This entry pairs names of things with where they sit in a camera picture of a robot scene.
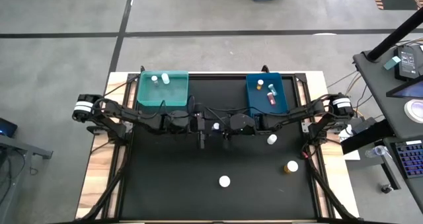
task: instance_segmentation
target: keyboard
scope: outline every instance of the keyboard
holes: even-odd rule
[[[407,178],[423,176],[423,144],[397,143],[397,152]]]

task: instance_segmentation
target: black pole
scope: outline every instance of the black pole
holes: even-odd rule
[[[423,7],[415,12],[409,19],[402,23],[394,32],[392,32],[384,41],[377,45],[368,55],[367,59],[370,61],[377,60],[389,48],[393,47],[408,33],[416,29],[423,22]]]

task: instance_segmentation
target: wooden table frame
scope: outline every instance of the wooden table frame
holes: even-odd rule
[[[108,83],[106,87],[106,93],[115,89],[121,84],[124,84],[128,80],[128,72],[114,72],[111,73],[108,78]],[[257,71],[242,71],[242,72],[190,72],[190,74],[234,74],[234,73],[261,73]],[[301,98],[301,104],[306,104],[307,97],[310,100],[316,99],[323,94],[327,94],[327,88],[325,83],[325,78],[322,71],[279,71],[281,74],[303,74],[307,81],[307,86],[303,86],[303,83],[298,79],[297,85],[299,88],[299,95]],[[116,89],[113,93],[106,96],[111,100],[115,100],[119,104],[124,104],[127,107],[131,108],[134,105],[134,98],[136,93],[135,86],[123,86],[119,89]],[[331,139],[338,140],[336,135],[328,135]],[[92,149],[99,147],[100,145],[107,142],[107,135],[97,135],[94,138]],[[124,154],[125,147],[117,148],[114,144],[105,145],[103,148],[97,150],[90,156],[87,172],[85,175],[85,180],[81,190],[81,196],[79,199],[79,204],[75,218],[80,218],[84,216],[92,208],[101,194],[104,192],[108,181],[111,177],[111,170],[116,172],[116,169],[120,166],[122,162],[122,157]],[[117,158],[113,159],[113,154],[118,152]],[[348,170],[346,168],[346,163],[343,157],[342,148],[339,144],[333,142],[327,142],[321,146],[321,157],[323,160],[319,160],[315,155],[313,161],[317,168],[319,165],[325,164],[325,171],[327,181],[330,188],[335,193],[336,197],[341,201],[341,203],[346,207],[346,209],[354,216],[358,217],[358,210],[356,206],[356,201],[354,198],[354,193],[352,191],[350,177]],[[327,207],[327,199],[323,190],[320,186],[317,185],[317,193],[319,197],[319,213],[322,217],[330,217],[333,214],[333,208]],[[110,199],[110,205],[107,205],[109,210],[108,215],[105,213],[100,213],[100,217],[114,217],[117,194],[119,190],[119,184],[112,193]],[[334,215],[337,218],[340,218],[339,214],[334,211]]]

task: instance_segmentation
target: gray floor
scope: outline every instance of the gray floor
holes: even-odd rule
[[[117,32],[126,0],[0,0],[0,33]],[[293,30],[394,28],[413,11],[380,11],[374,0],[134,0],[128,32],[177,30]],[[413,34],[412,38],[422,35]],[[327,84],[354,70],[352,56],[386,35],[126,38],[117,71],[185,69],[321,70]],[[70,221],[93,137],[71,120],[79,93],[102,93],[115,38],[0,39],[0,117],[19,125],[18,138],[54,150],[34,160],[17,223]],[[329,89],[345,92],[349,80]],[[364,84],[350,96],[355,103]],[[366,116],[380,110],[371,99]],[[351,170],[360,216],[423,223],[410,192],[385,195],[380,167]]]

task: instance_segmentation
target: teal transparent bin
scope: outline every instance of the teal transparent bin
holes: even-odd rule
[[[166,73],[170,83],[164,84],[161,75]],[[157,85],[151,80],[157,76]],[[143,71],[139,80],[137,100],[144,106],[186,106],[188,99],[187,71]]]

